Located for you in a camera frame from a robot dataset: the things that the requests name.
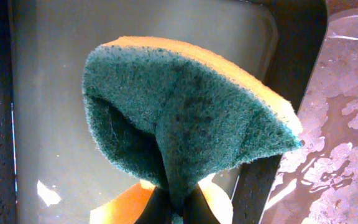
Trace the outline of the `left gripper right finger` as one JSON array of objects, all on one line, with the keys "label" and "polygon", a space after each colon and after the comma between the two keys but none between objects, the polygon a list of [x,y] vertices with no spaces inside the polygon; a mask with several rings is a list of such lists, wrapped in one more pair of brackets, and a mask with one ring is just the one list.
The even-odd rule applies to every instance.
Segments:
[{"label": "left gripper right finger", "polygon": [[213,215],[199,185],[186,197],[183,206],[184,224],[220,224]]}]

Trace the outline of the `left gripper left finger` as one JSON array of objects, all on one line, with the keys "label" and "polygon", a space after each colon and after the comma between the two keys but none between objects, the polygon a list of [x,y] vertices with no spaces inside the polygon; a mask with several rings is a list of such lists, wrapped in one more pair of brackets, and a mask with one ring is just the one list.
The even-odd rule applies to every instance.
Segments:
[{"label": "left gripper left finger", "polygon": [[171,224],[172,209],[169,192],[155,188],[135,224]]}]

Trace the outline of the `green yellow sponge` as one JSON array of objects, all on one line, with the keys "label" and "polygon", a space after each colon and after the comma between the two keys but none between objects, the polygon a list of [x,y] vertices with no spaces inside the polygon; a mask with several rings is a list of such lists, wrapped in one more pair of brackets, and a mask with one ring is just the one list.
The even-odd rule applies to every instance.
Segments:
[{"label": "green yellow sponge", "polygon": [[173,223],[205,177],[301,147],[289,101],[209,50],[120,37],[86,59],[83,101],[106,158],[166,192]]}]

